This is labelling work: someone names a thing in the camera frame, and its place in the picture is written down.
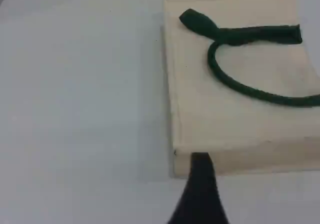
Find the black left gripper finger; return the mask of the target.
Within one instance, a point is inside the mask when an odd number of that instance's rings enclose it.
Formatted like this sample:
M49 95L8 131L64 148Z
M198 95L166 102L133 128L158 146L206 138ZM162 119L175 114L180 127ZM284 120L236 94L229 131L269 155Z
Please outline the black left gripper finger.
M208 153L192 153L184 191L168 223L229 223Z

